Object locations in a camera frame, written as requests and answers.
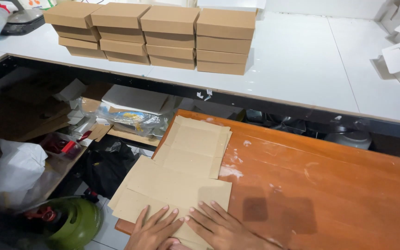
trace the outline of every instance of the white wall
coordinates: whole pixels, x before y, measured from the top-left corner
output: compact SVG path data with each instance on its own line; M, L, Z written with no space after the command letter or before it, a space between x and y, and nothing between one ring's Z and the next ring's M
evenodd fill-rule
M393 0L267 0L266 11L379 20Z

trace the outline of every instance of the white plastic bag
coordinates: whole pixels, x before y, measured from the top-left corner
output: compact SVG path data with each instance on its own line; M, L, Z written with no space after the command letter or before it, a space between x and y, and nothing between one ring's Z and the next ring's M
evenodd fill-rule
M0 139L0 192L29 190L44 172L46 152L38 144Z

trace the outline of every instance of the box lid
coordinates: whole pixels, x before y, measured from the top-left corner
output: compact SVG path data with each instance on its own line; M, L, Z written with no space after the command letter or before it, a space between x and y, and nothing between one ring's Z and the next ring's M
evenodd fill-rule
M203 9L197 21L197 35L235 39L253 38L256 16L253 12Z
M152 5L108 3L91 14L93 25L117 28L141 28L142 17Z
M64 2L44 12L48 24L90 28L93 26L90 14L103 5L95 3Z
M199 8L153 6L140 18L143 31L193 35Z
M78 47L78 48L91 48L100 49L100 45L97 42L89 42L84 40L58 37L58 44L63 46Z
M246 64L248 55L197 49L197 60Z
M196 49L168 47L158 45L146 45L147 53L153 56L168 56L181 59L194 59L196 57Z
M101 50L146 56L146 45L141 43L123 42L115 40L107 40L102 38L100 40Z

